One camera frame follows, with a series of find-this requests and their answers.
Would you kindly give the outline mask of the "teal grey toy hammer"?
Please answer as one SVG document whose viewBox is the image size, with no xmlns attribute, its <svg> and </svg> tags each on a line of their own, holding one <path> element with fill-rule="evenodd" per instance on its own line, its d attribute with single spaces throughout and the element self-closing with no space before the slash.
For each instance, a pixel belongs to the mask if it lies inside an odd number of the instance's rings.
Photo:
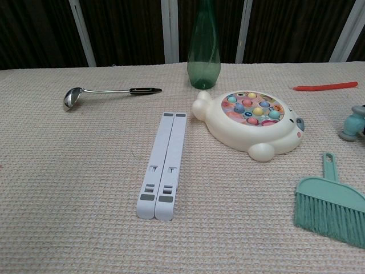
<svg viewBox="0 0 365 274">
<path fill-rule="evenodd" d="M 352 114 L 344 121 L 339 137 L 354 142 L 361 132 L 365 135 L 365 105 L 353 106 L 351 110 Z"/>
</svg>

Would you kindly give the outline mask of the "cream plastic whack-a-mole toy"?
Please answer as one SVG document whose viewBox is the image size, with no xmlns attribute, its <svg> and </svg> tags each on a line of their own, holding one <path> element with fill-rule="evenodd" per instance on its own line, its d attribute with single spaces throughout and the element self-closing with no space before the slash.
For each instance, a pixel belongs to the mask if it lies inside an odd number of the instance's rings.
<svg viewBox="0 0 365 274">
<path fill-rule="evenodd" d="M 304 120 L 284 101 L 258 91 L 228 92 L 216 98 L 200 91 L 192 112 L 217 140 L 258 162 L 294 150 L 305 131 Z"/>
</svg>

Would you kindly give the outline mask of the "white folding laptop stand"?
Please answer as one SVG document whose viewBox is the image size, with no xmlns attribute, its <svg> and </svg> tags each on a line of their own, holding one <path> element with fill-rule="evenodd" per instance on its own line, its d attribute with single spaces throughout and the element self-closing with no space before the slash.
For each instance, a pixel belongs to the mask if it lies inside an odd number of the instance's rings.
<svg viewBox="0 0 365 274">
<path fill-rule="evenodd" d="M 157 130 L 136 205 L 141 219 L 173 219 L 187 116 L 164 112 Z"/>
</svg>

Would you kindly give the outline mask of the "green glass bottle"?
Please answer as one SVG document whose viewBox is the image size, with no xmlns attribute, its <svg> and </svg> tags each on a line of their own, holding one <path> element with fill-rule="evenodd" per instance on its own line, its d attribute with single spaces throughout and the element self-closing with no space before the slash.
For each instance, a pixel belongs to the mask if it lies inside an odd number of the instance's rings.
<svg viewBox="0 0 365 274">
<path fill-rule="evenodd" d="M 212 88 L 221 70 L 219 34 L 214 0 L 200 0 L 188 52 L 187 72 L 191 85 Z"/>
</svg>

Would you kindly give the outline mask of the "beige woven table cloth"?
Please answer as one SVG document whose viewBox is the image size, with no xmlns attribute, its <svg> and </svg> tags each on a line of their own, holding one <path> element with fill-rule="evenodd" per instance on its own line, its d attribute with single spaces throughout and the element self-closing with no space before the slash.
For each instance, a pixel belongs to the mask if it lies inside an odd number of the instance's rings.
<svg viewBox="0 0 365 274">
<path fill-rule="evenodd" d="M 295 86 L 358 82 L 354 88 Z M 149 95 L 66 93 L 161 88 Z M 305 121 L 296 150 L 267 163 L 217 141 L 191 106 L 185 63 L 0 71 L 0 274 L 365 274 L 365 250 L 293 224 L 294 192 L 336 155 L 365 193 L 365 138 L 338 134 L 365 104 L 365 62 L 223 64 L 212 96 L 264 91 Z M 174 217 L 136 203 L 161 116 L 188 116 Z"/>
</svg>

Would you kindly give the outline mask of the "dark brown curtain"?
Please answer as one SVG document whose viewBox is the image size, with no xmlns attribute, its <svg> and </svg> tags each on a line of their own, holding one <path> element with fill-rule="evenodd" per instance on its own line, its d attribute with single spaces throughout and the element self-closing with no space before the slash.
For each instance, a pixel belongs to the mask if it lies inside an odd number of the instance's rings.
<svg viewBox="0 0 365 274">
<path fill-rule="evenodd" d="M 328 62 L 356 0 L 253 0 L 242 63 Z M 96 66 L 165 64 L 160 0 L 79 0 Z M 199 0 L 178 0 L 179 57 Z M 244 0 L 214 0 L 220 57 L 235 63 Z M 87 67 L 68 0 L 0 0 L 0 70 Z"/>
</svg>

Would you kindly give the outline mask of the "red orange stick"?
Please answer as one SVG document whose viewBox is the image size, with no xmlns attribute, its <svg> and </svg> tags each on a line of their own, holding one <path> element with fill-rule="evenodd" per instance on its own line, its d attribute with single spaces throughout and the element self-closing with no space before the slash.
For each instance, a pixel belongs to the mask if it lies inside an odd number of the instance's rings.
<svg viewBox="0 0 365 274">
<path fill-rule="evenodd" d="M 354 88 L 358 86 L 358 82 L 346 82 L 346 83 L 334 83 L 324 84 L 316 86 L 295 86 L 292 89 L 295 91 L 326 91 L 326 90 L 337 90 L 344 88 Z"/>
</svg>

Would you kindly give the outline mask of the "teal hand brush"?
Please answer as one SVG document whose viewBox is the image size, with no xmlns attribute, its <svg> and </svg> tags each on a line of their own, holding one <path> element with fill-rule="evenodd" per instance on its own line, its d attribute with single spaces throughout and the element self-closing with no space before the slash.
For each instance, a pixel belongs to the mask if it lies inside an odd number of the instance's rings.
<svg viewBox="0 0 365 274">
<path fill-rule="evenodd" d="M 322 177 L 298 183 L 294 224 L 365 249 L 365 195 L 338 180 L 334 154 L 323 154 Z"/>
</svg>

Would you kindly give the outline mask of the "white metal post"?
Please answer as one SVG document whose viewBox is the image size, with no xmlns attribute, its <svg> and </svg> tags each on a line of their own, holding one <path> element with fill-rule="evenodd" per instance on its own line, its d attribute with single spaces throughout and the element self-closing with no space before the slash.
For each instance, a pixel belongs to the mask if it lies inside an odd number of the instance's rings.
<svg viewBox="0 0 365 274">
<path fill-rule="evenodd" d="M 68 0 L 74 17 L 79 38 L 89 67 L 96 67 L 96 60 L 90 42 L 87 26 L 84 20 L 82 7 L 79 0 Z"/>
<path fill-rule="evenodd" d="M 178 0 L 160 0 L 165 63 L 179 63 Z"/>
<path fill-rule="evenodd" d="M 356 0 L 337 40 L 329 62 L 346 62 L 365 27 L 365 0 Z"/>
<path fill-rule="evenodd" d="M 235 58 L 236 64 L 241 64 L 244 59 L 246 39 L 247 39 L 247 35 L 248 35 L 252 4 L 253 4 L 253 0 L 244 0 L 241 24 L 240 24 L 240 33 L 239 33 L 238 42 L 237 42 L 237 51 L 236 51 L 236 58 Z"/>
</svg>

